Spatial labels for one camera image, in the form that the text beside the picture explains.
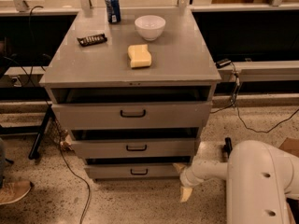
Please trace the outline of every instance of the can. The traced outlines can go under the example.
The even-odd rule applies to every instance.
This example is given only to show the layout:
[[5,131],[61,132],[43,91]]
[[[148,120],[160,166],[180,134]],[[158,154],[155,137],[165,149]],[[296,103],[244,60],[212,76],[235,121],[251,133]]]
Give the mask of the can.
[[121,21],[121,10],[119,0],[105,0],[107,7],[107,18],[110,23]]

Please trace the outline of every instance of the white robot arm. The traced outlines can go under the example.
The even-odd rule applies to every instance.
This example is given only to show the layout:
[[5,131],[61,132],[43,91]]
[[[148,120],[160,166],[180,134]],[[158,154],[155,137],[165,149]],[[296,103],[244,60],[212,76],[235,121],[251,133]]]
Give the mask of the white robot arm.
[[180,172],[181,201],[210,178],[226,180],[228,224],[290,224],[286,198],[299,200],[299,159],[259,141],[234,147],[228,162],[195,158]]

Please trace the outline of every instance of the black drawer handle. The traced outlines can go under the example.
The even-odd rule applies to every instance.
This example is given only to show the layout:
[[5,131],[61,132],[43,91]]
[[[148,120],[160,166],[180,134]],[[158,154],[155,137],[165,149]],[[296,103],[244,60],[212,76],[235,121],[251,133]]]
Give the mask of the black drawer handle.
[[148,149],[148,146],[147,145],[144,145],[144,147],[129,147],[129,146],[126,146],[127,148],[127,151],[129,152],[142,152],[142,151],[145,151]]
[[147,175],[148,172],[149,172],[149,169],[146,169],[146,170],[141,170],[141,171],[134,171],[132,168],[131,168],[131,175]]
[[147,111],[144,109],[141,112],[125,112],[121,110],[121,116],[123,118],[142,118],[145,117],[147,114]]

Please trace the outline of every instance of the person's foot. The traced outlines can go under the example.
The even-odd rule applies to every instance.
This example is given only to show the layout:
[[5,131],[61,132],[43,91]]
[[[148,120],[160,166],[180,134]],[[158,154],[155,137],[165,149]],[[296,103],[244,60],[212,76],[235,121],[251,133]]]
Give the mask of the person's foot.
[[19,201],[26,196],[31,187],[31,182],[26,180],[13,183],[3,183],[3,186],[0,189],[0,205]]

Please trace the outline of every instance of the yellow sponge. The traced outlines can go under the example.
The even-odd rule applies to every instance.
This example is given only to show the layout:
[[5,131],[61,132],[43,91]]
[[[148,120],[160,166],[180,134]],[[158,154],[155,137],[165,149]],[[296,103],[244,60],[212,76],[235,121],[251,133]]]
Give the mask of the yellow sponge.
[[148,44],[129,46],[128,55],[131,59],[131,68],[151,65],[151,55],[148,51]]

